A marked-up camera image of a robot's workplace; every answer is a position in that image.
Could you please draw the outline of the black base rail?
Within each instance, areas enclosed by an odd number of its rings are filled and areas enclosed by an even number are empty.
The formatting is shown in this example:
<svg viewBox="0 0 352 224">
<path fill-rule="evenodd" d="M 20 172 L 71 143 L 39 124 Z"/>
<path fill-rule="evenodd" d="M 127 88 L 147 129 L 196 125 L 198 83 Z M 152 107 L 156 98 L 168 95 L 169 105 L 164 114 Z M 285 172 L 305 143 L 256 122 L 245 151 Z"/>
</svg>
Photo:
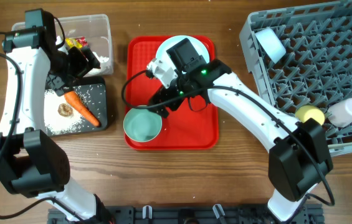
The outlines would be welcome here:
<svg viewBox="0 0 352 224">
<path fill-rule="evenodd" d="M 305 204 L 290 221 L 280 222 L 269 212 L 266 204 L 240 205 L 238 207 L 162 207 L 153 208 L 149 205 L 143 208 L 106 207 L 115 217 L 115 223 L 304 223 L 324 224 L 322 205 Z M 56 209 L 50 209 L 47 223 L 77 223 L 70 222 L 66 216 Z"/>
</svg>

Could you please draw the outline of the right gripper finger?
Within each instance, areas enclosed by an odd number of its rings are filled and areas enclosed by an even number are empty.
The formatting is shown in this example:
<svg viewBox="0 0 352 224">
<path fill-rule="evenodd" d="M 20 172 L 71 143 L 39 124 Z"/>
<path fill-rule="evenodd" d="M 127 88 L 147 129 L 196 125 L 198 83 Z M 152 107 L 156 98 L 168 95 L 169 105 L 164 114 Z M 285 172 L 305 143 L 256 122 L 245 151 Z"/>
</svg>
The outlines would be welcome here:
<svg viewBox="0 0 352 224">
<path fill-rule="evenodd" d="M 175 111 L 175 104 L 162 105 L 155 109 L 155 113 L 160 115 L 162 118 L 167 118 L 171 111 Z"/>
<path fill-rule="evenodd" d="M 166 91 L 158 90 L 148 101 L 148 106 L 160 104 L 166 100 Z"/>
</svg>

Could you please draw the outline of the mint green bowl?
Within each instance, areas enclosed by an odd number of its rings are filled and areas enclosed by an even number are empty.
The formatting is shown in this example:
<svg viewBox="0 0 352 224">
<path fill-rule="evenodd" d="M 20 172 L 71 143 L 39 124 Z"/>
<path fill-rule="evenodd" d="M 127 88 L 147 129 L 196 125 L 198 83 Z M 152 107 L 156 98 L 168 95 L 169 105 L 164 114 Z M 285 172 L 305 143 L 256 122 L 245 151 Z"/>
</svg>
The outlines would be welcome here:
<svg viewBox="0 0 352 224">
<path fill-rule="evenodd" d="M 125 134 L 136 142 L 152 141 L 159 135 L 162 126 L 162 117 L 146 109 L 130 109 L 123 120 Z"/>
</svg>

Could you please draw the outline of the white tissue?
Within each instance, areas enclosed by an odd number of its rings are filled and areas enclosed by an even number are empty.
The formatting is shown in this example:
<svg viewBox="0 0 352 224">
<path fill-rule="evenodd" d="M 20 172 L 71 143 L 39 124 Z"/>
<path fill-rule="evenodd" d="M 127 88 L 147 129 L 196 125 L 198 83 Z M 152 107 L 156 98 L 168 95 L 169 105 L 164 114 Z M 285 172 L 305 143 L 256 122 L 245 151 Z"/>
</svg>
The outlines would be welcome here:
<svg viewBox="0 0 352 224">
<path fill-rule="evenodd" d="M 99 56 L 98 61 L 100 62 L 100 68 L 93 68 L 89 71 L 86 76 L 97 76 L 97 75 L 110 75 L 112 66 L 108 57 Z"/>
</svg>

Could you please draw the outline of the pink plastic cup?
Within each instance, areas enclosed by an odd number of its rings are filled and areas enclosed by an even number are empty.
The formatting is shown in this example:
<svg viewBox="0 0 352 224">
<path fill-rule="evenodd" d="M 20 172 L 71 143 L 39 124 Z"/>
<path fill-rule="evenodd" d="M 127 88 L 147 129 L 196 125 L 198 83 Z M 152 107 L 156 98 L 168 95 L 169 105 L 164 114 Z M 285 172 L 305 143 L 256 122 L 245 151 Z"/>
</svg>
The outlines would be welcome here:
<svg viewBox="0 0 352 224">
<path fill-rule="evenodd" d="M 352 98 L 348 98 L 329 107 L 328 120 L 334 126 L 344 128 L 352 123 Z"/>
</svg>

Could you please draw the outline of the light blue plate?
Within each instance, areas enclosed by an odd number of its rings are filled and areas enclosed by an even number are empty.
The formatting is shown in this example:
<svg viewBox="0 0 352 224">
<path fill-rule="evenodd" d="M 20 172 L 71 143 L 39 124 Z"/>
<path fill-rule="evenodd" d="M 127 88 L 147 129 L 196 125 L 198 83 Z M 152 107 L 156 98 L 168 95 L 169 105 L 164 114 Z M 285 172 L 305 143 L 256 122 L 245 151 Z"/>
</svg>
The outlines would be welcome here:
<svg viewBox="0 0 352 224">
<path fill-rule="evenodd" d="M 170 49 L 171 47 L 173 47 L 178 42 L 182 41 L 183 39 L 189 39 L 189 41 L 192 43 L 193 47 L 196 49 L 197 53 L 199 55 L 202 55 L 206 62 L 210 61 L 209 51 L 204 46 L 203 42 L 198 40 L 195 37 L 188 36 L 188 35 L 176 35 L 176 36 L 173 36 L 173 37 L 166 39 L 158 47 L 158 49 L 156 51 L 156 58 L 160 59 L 163 62 L 166 62 L 167 64 L 172 65 L 173 63 L 172 63 L 172 61 L 166 51 L 168 49 Z"/>
</svg>

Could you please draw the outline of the clear plastic waste bin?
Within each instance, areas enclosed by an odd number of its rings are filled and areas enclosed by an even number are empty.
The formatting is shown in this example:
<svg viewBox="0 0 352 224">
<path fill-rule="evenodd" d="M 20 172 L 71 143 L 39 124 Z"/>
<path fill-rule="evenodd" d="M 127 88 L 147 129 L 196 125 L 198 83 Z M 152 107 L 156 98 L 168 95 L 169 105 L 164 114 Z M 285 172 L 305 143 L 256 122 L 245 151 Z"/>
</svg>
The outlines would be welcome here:
<svg viewBox="0 0 352 224">
<path fill-rule="evenodd" d="M 48 81 L 62 81 L 69 84 L 74 79 L 81 78 L 65 79 L 51 74 L 50 60 L 58 50 L 68 52 L 66 38 L 79 37 L 86 38 L 88 42 L 86 47 L 90 48 L 97 59 L 99 56 L 110 59 L 113 73 L 109 20 L 104 14 L 68 17 L 61 20 L 42 9 L 27 11 L 24 29 L 6 33 L 2 48 L 7 54 L 17 49 L 14 54 L 16 61 L 19 63 L 26 61 L 32 67 L 36 65 L 37 68 L 33 68 L 33 72 L 40 72 L 48 67 Z"/>
</svg>

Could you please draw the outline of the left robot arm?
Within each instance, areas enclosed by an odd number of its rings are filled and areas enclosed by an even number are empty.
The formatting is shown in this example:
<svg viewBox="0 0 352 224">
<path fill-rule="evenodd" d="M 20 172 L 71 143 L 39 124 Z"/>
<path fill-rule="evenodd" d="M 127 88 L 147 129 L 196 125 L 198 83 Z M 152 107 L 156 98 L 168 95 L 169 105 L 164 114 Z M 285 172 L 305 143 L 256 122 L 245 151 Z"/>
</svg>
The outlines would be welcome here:
<svg viewBox="0 0 352 224">
<path fill-rule="evenodd" d="M 8 79 L 0 121 L 0 182 L 10 194 L 48 202 L 70 222 L 113 223 L 113 215 L 95 194 L 70 176 L 69 159 L 47 135 L 44 123 L 46 88 L 65 96 L 93 125 L 98 121 L 76 100 L 73 82 L 100 67 L 90 49 L 62 50 L 58 18 L 43 9 L 25 13 L 25 27 L 6 32 L 0 57 Z"/>
</svg>

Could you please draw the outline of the red wrapper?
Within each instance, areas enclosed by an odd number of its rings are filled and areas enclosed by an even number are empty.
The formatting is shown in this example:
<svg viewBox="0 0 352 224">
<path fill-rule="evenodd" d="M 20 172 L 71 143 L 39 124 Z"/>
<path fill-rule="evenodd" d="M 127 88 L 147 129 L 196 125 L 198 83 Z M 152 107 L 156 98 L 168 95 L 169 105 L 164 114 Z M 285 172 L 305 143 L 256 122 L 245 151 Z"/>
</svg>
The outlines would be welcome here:
<svg viewBox="0 0 352 224">
<path fill-rule="evenodd" d="M 88 46 L 88 42 L 85 37 L 76 38 L 76 41 L 80 43 L 83 47 Z"/>
</svg>

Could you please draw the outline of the white plastic spoon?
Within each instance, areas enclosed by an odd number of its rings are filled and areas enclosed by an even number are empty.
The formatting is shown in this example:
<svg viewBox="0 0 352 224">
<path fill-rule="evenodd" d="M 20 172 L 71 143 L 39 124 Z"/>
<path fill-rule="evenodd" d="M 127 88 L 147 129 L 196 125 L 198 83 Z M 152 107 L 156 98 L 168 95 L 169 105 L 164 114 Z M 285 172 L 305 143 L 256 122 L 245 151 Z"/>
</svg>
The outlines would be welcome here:
<svg viewBox="0 0 352 224">
<path fill-rule="evenodd" d="M 330 144 L 328 147 L 329 149 L 340 150 L 344 149 L 345 147 L 352 146 L 352 142 L 349 143 L 341 143 L 341 144 Z"/>
</svg>

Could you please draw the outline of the brown mushroom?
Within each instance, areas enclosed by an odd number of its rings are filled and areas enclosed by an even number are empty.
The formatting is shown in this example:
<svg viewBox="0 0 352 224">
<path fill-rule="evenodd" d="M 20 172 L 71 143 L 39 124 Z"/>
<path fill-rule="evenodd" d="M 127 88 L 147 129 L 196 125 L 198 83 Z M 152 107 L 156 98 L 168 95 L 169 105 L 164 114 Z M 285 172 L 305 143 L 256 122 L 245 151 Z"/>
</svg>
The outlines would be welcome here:
<svg viewBox="0 0 352 224">
<path fill-rule="evenodd" d="M 73 109 L 66 103 L 61 103 L 58 107 L 58 114 L 63 117 L 69 117 L 73 115 Z"/>
</svg>

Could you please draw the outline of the light blue bowl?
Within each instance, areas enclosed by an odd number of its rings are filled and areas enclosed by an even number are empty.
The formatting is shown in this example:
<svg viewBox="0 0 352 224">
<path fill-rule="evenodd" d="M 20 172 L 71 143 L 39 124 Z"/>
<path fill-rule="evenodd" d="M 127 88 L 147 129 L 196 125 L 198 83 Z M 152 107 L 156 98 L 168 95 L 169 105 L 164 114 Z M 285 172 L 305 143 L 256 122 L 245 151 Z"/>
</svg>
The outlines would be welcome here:
<svg viewBox="0 0 352 224">
<path fill-rule="evenodd" d="M 286 48 L 271 28 L 255 33 L 256 39 L 273 63 L 277 63 L 286 54 Z"/>
</svg>

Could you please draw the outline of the orange carrot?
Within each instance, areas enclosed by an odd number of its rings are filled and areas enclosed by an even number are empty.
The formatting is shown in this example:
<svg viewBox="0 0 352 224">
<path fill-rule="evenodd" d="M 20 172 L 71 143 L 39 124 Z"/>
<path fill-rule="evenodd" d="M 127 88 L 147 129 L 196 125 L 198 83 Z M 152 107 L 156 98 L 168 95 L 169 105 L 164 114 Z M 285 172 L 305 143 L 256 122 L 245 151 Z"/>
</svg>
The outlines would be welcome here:
<svg viewBox="0 0 352 224">
<path fill-rule="evenodd" d="M 87 109 L 82 103 L 78 94 L 75 91 L 70 91 L 64 94 L 66 102 L 78 111 L 87 121 L 89 121 L 95 127 L 100 126 L 99 120 Z"/>
</svg>

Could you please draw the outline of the yellow plastic cup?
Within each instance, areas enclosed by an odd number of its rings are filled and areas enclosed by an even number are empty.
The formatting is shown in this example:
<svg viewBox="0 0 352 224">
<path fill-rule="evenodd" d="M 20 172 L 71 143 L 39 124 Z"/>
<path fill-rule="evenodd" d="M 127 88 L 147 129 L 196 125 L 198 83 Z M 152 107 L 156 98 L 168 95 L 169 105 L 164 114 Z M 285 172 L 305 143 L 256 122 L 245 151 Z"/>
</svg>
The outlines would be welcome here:
<svg viewBox="0 0 352 224">
<path fill-rule="evenodd" d="M 325 114 L 319 108 L 312 105 L 304 105 L 297 109 L 295 117 L 303 123 L 310 118 L 314 119 L 320 125 L 323 125 L 325 122 Z"/>
</svg>

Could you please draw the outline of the yellow candy wrapper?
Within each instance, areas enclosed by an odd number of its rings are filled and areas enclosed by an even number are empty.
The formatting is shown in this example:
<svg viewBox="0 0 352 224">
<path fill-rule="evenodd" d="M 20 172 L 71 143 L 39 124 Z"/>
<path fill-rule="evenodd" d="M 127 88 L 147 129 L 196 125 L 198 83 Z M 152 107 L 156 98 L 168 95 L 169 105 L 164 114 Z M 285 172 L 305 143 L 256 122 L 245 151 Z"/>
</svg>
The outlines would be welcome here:
<svg viewBox="0 0 352 224">
<path fill-rule="evenodd" d="M 67 44 L 67 47 L 69 49 L 71 49 L 72 47 L 81 49 L 83 47 L 83 45 L 77 39 L 73 39 L 73 38 L 66 38 L 65 43 Z"/>
</svg>

